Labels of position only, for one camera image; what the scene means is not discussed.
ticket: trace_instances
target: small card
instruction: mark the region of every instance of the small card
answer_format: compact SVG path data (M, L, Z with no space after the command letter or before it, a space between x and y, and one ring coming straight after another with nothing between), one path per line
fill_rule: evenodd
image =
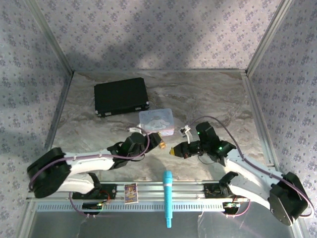
M138 200L138 188L137 184L125 184L124 185L124 203L136 203L139 202Z

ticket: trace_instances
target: gold object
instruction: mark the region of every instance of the gold object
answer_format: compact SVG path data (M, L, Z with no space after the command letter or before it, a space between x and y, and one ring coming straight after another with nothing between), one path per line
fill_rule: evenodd
M170 154L170 155L175 155L175 153L174 153L174 148L173 148L173 147L172 147L171 150L169 151L169 154Z
M162 139L162 141L160 142L160 144L158 144L159 145L159 147L161 148L161 149L164 149L165 147L166 147L166 144L165 144L165 142L163 141L163 139Z
M164 149L165 147L166 147L166 144L165 144L165 142L162 140L162 142L159 144L159 147L161 148L161 149Z

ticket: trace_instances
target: gray tabletop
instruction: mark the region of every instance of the gray tabletop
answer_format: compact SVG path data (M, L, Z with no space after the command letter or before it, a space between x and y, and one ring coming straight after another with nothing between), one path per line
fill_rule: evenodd
M176 129L199 116L217 117L228 126L244 153L264 163L240 73L75 73L53 146L61 147L65 152L93 152L106 149L128 137L130 133L125 128L139 123L138 112L107 118L97 117L94 85L134 77L144 78L151 110L172 109ZM220 138L231 141L219 124L211 120L210 122ZM224 169L219 164L206 166L197 157L184 160L169 155L172 146L184 141L176 130L173 136L163 139L167 148L156 148L141 162L128 163L127 166L113 171L97 172L99 179L162 180L163 171L166 169L172 171L176 180L218 180L224 175Z

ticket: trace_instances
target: clear plastic container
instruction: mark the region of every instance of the clear plastic container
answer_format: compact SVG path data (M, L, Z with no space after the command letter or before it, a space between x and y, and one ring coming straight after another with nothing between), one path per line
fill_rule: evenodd
M161 136L174 134L174 118L170 108L139 112L140 125L146 132L159 132Z

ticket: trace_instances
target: patterned wallpaper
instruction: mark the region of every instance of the patterned wallpaper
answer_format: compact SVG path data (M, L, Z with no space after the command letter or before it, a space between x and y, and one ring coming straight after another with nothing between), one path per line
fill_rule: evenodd
M0 7L0 237L11 238L28 191L26 168L44 153L69 77L24 2Z
M317 2L294 2L252 80L280 166L317 210ZM306 224L317 237L317 215Z
M246 68L280 0L39 0L73 70Z

